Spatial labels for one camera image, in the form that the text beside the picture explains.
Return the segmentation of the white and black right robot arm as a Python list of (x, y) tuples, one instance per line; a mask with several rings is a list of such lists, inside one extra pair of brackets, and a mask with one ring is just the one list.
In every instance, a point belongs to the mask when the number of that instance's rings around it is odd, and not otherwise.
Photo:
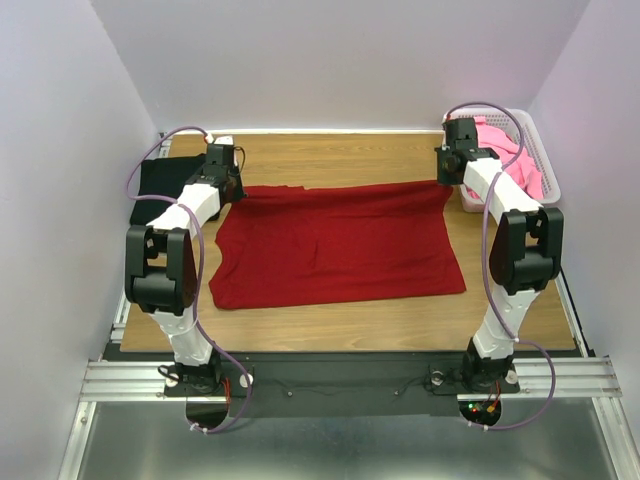
[(505, 380), (530, 306), (561, 266), (564, 216), (530, 197), (492, 148), (479, 146), (475, 120), (447, 116), (436, 149), (437, 181), (462, 185), (484, 204), (483, 229), (494, 219), (492, 243), (482, 234), (482, 275), (489, 306), (460, 366), (462, 383), (482, 390)]

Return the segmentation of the red t-shirt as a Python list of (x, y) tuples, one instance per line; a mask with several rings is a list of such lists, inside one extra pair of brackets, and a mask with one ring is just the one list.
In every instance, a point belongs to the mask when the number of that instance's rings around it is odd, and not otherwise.
[(452, 295), (466, 285), (434, 180), (346, 188), (255, 186), (216, 235), (221, 310)]

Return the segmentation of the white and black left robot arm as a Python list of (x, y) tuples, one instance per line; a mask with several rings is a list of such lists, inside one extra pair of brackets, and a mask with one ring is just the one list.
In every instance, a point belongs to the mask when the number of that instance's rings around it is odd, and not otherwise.
[(233, 138), (209, 137), (206, 142), (203, 162), (177, 196), (135, 197), (167, 208), (131, 226), (125, 240), (126, 298), (159, 325), (173, 350), (174, 364), (159, 368), (166, 389), (196, 395), (216, 393), (223, 371), (220, 354), (197, 318), (204, 261), (195, 259), (192, 240), (203, 247), (202, 225), (217, 218), (224, 206), (246, 197)]

